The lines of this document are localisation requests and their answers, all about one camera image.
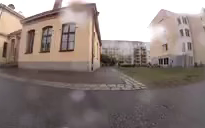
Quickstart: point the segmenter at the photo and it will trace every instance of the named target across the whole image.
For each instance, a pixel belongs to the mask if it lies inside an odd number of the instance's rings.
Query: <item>white building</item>
[[[147,64],[146,45],[140,41],[102,40],[102,54],[125,64]]]
[[[150,23],[152,64],[189,67],[205,64],[205,13],[160,10]]]

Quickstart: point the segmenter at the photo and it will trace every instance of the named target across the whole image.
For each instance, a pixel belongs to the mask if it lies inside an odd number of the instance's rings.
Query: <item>window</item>
[[[188,50],[189,50],[189,51],[192,50],[192,44],[191,44],[191,42],[188,42]]]
[[[188,23],[187,23],[187,17],[182,17],[182,20],[183,20],[183,23],[184,23],[184,24],[188,24]]]
[[[163,46],[163,50],[164,50],[164,51],[167,51],[167,50],[168,50],[168,45],[167,45],[167,44],[163,44],[162,46]]]
[[[27,33],[26,53],[33,53],[35,30],[30,30]]]
[[[3,44],[3,51],[2,51],[2,57],[6,57],[6,53],[7,53],[7,42],[4,42]]]
[[[169,64],[169,58],[164,58],[164,64],[166,65],[168,65]]]
[[[160,64],[160,65],[163,64],[163,59],[159,59],[159,64]]]
[[[184,31],[183,29],[180,30],[181,36],[184,36]]]
[[[182,52],[185,52],[185,43],[182,44]]]
[[[188,29],[185,29],[185,35],[190,37],[190,34],[189,34],[189,30]]]
[[[62,39],[60,51],[73,51],[75,47],[75,23],[63,24],[62,25]]]
[[[181,19],[177,18],[178,24],[181,24]]]
[[[10,51],[12,56],[15,56],[15,50],[14,49],[15,49],[15,39],[12,39],[11,40],[11,51]]]
[[[51,36],[52,26],[44,27],[41,41],[41,52],[50,52]]]

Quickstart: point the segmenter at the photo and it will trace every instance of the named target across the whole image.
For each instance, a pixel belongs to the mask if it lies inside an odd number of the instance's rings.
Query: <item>building facade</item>
[[[205,14],[177,14],[161,10],[152,20],[150,57],[163,67],[205,64]]]
[[[24,17],[14,9],[13,5],[0,4],[0,66],[13,63],[17,59],[19,42],[17,38],[11,39],[10,34],[22,28],[20,20]]]
[[[102,44],[102,54],[114,57],[121,63],[147,64],[147,49],[144,42],[103,40]]]
[[[21,21],[19,68],[94,71],[100,67],[101,39],[96,4],[76,4]]]

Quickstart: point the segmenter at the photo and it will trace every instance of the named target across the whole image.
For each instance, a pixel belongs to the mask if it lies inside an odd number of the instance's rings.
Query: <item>lawn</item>
[[[205,80],[205,67],[200,68],[146,68],[119,67],[123,73],[150,88],[187,85]]]

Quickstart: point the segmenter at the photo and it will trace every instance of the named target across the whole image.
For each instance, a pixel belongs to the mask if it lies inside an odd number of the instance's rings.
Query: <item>yellow building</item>
[[[9,38],[12,36],[10,33],[22,28],[20,20],[24,17],[14,9],[15,7],[12,4],[9,6],[0,4],[0,66],[15,62],[17,58],[19,46],[17,38],[11,38],[11,40]]]
[[[99,68],[101,38],[96,4],[63,8],[61,2],[56,4],[53,10],[21,21],[19,68],[71,71]]]
[[[205,13],[178,14],[161,10],[150,24],[152,64],[194,66],[205,64]]]

